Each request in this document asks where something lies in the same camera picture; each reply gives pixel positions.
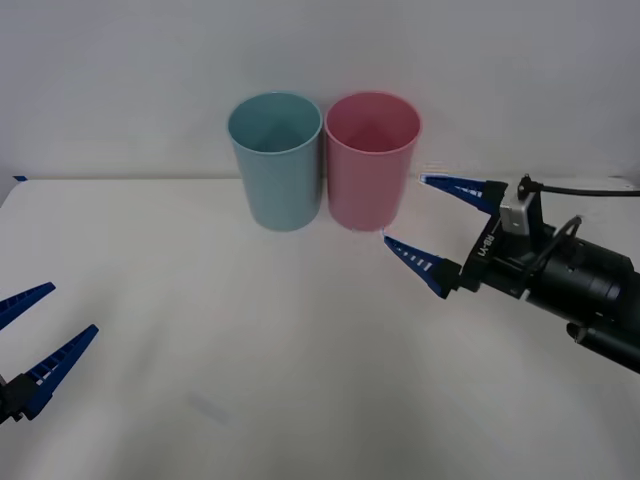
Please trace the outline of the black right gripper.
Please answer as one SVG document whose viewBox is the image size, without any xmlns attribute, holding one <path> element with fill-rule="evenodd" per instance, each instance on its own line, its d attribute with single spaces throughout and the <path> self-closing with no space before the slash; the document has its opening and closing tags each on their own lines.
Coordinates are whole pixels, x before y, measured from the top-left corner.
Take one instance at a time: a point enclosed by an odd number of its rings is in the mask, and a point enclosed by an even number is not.
<svg viewBox="0 0 640 480">
<path fill-rule="evenodd" d="M 506 182 L 426 173 L 419 176 L 419 181 L 462 200 L 490 215 L 490 219 L 463 267 L 386 234 L 384 244 L 441 299 L 458 287 L 477 292 L 482 285 L 520 299 L 528 281 L 526 270 L 551 240 L 555 228 L 541 222 L 530 236 L 506 233 L 497 214 Z"/>
</svg>

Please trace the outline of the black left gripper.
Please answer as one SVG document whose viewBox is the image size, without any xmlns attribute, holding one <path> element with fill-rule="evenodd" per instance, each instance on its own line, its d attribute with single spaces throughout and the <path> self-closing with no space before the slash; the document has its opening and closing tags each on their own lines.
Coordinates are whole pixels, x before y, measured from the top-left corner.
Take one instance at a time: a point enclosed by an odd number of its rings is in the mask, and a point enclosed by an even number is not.
<svg viewBox="0 0 640 480">
<path fill-rule="evenodd" d="M 55 289 L 52 282 L 47 282 L 1 300 L 0 329 Z M 0 423 L 9 418 L 20 421 L 23 417 L 28 420 L 37 417 L 98 332 L 96 325 L 90 325 L 27 372 L 9 382 L 1 377 Z"/>
</svg>

